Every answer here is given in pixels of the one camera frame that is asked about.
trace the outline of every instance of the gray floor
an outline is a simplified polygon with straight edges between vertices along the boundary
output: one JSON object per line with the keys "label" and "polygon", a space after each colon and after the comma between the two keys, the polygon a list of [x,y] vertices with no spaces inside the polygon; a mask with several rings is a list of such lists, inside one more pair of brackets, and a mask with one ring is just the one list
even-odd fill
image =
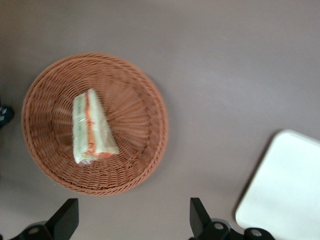
{"label": "gray floor", "polygon": [[[79,198],[73,240],[186,240],[189,198],[212,217],[234,209],[270,137],[320,140],[318,0],[0,0],[0,94],[17,116],[0,131],[0,233],[47,220]],[[98,51],[131,61],[167,104],[170,138],[154,174],[115,196],[49,179],[21,128],[25,94],[56,60]]]}

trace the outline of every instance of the sandwich in plastic bag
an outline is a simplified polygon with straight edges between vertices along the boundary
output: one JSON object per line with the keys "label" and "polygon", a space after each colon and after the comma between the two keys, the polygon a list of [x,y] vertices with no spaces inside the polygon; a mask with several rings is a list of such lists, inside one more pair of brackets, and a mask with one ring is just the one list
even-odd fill
{"label": "sandwich in plastic bag", "polygon": [[73,156],[77,164],[119,154],[118,146],[94,89],[73,100]]}

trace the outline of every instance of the white tray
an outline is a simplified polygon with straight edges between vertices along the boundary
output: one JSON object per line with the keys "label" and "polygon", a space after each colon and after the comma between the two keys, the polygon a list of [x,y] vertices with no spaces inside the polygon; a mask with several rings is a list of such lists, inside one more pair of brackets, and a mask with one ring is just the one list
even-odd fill
{"label": "white tray", "polygon": [[235,218],[277,240],[320,240],[320,142],[291,130],[278,133]]}

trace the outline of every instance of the metal screw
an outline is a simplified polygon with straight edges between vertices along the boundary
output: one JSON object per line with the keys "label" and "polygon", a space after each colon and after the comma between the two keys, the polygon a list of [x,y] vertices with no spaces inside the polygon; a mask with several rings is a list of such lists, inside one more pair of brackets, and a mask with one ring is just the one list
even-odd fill
{"label": "metal screw", "polygon": [[39,231],[39,228],[38,227],[34,227],[34,228],[31,228],[30,231],[29,231],[29,234],[35,234]]}
{"label": "metal screw", "polygon": [[251,233],[252,233],[252,235],[255,236],[255,237],[261,237],[261,236],[262,236],[262,233],[261,233],[259,230],[257,230],[257,229],[252,229],[252,230],[251,230]]}
{"label": "metal screw", "polygon": [[215,223],[213,226],[214,226],[216,229],[218,229],[218,230],[224,229],[224,226],[223,226],[221,223],[219,223],[219,222]]}

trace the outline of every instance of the wicker basket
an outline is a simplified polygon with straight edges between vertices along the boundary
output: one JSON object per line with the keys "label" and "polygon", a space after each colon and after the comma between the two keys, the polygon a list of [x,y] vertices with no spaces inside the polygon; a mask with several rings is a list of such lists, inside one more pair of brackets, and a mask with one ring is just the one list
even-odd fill
{"label": "wicker basket", "polygon": [[[75,96],[94,88],[120,154],[79,166],[73,156]],[[38,166],[60,185],[87,195],[127,191],[157,168],[168,141],[164,101],[137,67],[102,53],[65,57],[30,87],[22,110],[26,145]]]}

